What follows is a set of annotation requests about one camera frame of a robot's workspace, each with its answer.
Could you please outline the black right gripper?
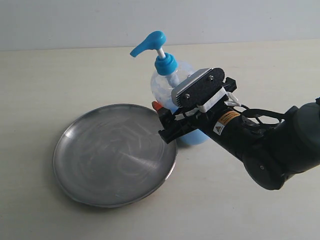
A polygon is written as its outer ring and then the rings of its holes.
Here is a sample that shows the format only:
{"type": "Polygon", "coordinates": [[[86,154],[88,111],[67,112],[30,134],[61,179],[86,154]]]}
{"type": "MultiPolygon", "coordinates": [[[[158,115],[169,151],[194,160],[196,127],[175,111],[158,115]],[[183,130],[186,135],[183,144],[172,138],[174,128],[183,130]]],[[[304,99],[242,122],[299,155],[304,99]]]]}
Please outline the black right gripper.
{"type": "Polygon", "coordinates": [[[172,141],[200,128],[212,115],[226,106],[227,93],[237,89],[236,81],[230,77],[223,80],[222,88],[203,105],[194,108],[179,108],[172,113],[159,102],[153,101],[152,107],[157,112],[163,127],[158,133],[165,143],[172,141]]]}

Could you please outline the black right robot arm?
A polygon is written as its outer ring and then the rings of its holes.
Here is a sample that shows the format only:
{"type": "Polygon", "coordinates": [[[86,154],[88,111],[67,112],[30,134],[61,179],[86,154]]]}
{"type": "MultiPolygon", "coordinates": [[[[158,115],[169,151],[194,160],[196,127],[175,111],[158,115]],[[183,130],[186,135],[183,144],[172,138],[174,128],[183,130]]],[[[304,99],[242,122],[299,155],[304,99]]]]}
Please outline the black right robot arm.
{"type": "Polygon", "coordinates": [[[320,101],[293,106],[285,113],[245,107],[235,110],[232,78],[201,79],[181,98],[190,107],[176,112],[154,101],[163,126],[161,138],[170,143],[200,130],[240,160],[250,177],[267,190],[279,190],[296,174],[320,163],[320,101]]]}

